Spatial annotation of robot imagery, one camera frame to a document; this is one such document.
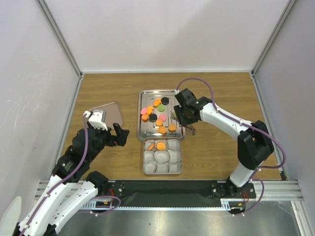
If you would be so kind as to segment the pink round cookie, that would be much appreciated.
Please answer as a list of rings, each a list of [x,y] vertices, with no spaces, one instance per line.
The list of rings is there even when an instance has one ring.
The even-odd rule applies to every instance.
[[[161,119],[161,120],[163,120],[163,121],[166,120],[166,116],[165,116],[165,115],[160,115],[158,118]]]

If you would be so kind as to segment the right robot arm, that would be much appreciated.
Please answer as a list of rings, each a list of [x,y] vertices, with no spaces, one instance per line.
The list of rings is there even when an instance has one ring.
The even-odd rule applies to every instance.
[[[251,122],[221,109],[207,97],[196,98],[189,90],[175,92],[178,105],[174,107],[181,126],[198,121],[209,123],[237,142],[238,165],[227,179],[227,193],[233,198],[244,193],[244,185],[258,167],[274,152],[274,146],[264,122]]]

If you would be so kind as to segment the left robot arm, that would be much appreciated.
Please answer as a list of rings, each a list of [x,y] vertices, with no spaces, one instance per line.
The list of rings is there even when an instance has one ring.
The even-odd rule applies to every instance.
[[[92,161],[105,147],[123,147],[129,130],[118,123],[112,128],[95,129],[88,122],[72,139],[52,170],[49,182],[37,203],[24,220],[17,223],[15,236],[56,236],[70,218],[93,198],[107,196],[108,178],[98,171],[90,173],[79,189],[67,198],[67,194],[85,174]]]

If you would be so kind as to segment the orange round sandwich cookie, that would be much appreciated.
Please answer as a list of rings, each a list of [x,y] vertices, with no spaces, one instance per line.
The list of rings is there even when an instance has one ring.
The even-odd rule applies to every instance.
[[[148,151],[151,151],[154,147],[155,147],[155,143],[151,144],[151,145],[147,148],[147,150],[148,150]]]

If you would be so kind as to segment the metal tongs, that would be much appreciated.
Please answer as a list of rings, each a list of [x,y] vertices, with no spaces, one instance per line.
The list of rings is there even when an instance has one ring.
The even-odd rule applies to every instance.
[[[176,119],[173,119],[173,120],[175,120],[181,128],[183,128],[183,129],[185,129],[186,131],[188,131],[191,135],[193,135],[193,136],[196,135],[196,130],[195,130],[195,128],[194,128],[191,124],[189,124],[189,125],[181,125],[181,124],[179,123],[179,120],[178,120],[177,118],[176,118]]]

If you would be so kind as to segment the orange round dotted cookie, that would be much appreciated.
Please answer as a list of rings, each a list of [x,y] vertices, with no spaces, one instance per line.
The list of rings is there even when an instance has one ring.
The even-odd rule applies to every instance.
[[[159,150],[159,151],[165,150],[166,149],[166,144],[163,143],[163,142],[158,142],[156,144],[156,149]]]

